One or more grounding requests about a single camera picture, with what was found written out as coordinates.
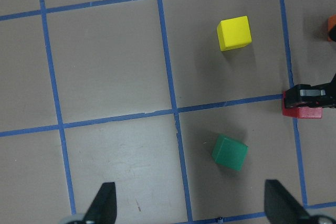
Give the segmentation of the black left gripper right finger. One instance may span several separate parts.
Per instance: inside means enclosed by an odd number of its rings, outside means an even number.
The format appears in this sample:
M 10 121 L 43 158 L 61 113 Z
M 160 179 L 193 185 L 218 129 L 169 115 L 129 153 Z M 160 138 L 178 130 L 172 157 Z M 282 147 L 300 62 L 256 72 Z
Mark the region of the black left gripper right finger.
M 309 213 L 276 179 L 265 180 L 264 212 L 272 224 L 310 223 Z

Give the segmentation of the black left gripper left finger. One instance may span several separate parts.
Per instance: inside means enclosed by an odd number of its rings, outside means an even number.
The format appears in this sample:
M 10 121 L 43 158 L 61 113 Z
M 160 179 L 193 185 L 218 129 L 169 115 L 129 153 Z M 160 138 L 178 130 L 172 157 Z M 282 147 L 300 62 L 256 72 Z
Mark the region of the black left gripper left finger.
M 82 220 L 83 223 L 111 223 L 117 218 L 115 182 L 103 183 Z

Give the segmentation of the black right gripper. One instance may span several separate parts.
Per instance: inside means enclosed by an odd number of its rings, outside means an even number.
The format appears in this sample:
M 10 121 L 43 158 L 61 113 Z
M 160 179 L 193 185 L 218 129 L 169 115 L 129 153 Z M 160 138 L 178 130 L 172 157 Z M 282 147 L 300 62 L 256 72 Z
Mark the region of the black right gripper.
M 330 83 L 324 89 L 314 88 L 308 84 L 298 84 L 285 91 L 285 108 L 321 108 L 320 102 L 326 96 L 327 105 L 329 108 L 334 108 L 336 105 L 335 90 L 336 76 L 332 78 Z

